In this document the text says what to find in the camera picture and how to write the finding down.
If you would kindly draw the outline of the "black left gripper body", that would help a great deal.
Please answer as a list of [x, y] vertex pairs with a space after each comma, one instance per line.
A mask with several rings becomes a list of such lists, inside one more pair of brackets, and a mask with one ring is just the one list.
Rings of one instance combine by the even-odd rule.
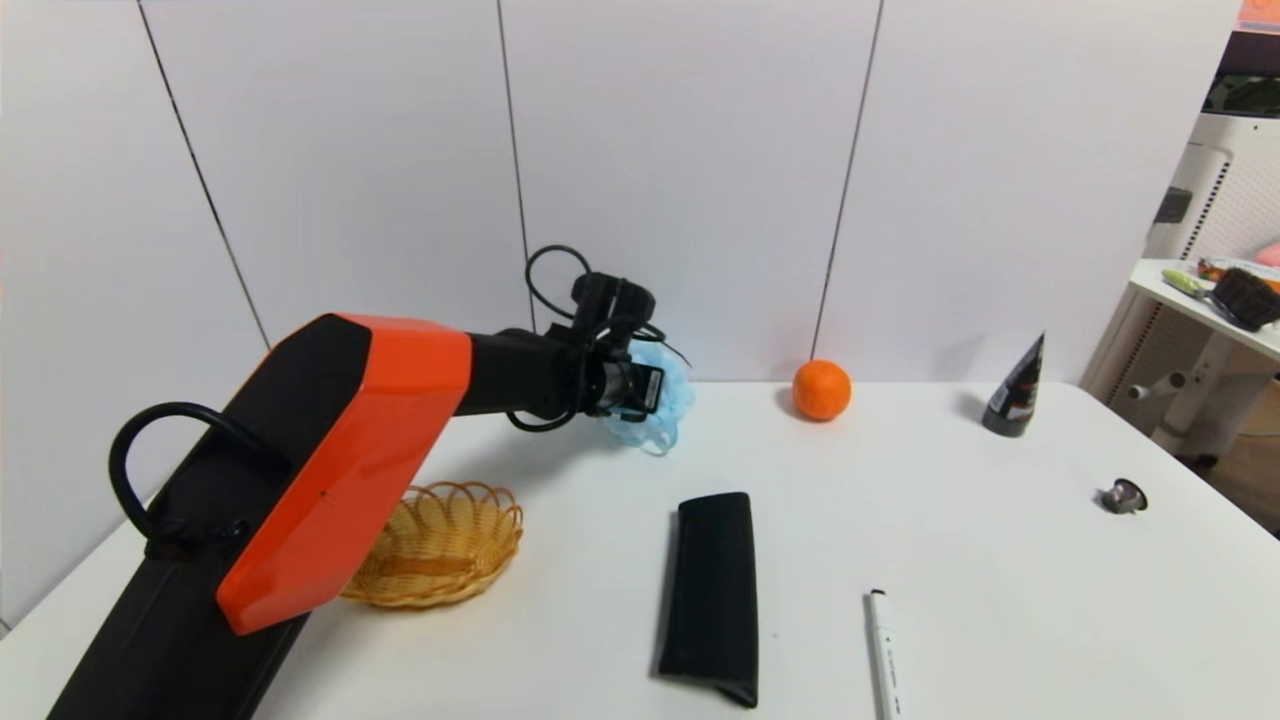
[[631, 360], [602, 361], [596, 414], [617, 416], [626, 423], [641, 423], [658, 410], [666, 373]]

